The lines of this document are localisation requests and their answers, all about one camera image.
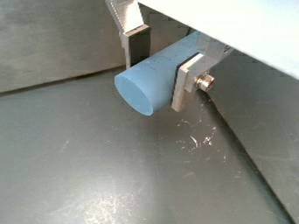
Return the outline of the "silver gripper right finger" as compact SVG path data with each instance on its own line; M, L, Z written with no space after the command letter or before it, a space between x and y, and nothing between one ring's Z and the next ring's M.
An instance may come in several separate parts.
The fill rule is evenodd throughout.
M193 101L198 89L207 92L215 78L211 69L233 53L234 48L215 38L201 33L198 35L198 52L178 66L172 92L172 109L180 112Z

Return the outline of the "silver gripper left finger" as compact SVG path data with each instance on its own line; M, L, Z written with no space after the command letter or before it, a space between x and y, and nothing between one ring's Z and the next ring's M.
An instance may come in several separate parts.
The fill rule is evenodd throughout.
M119 29L126 51L126 67L130 68L150 56L151 27L144 23L138 0L106 0Z

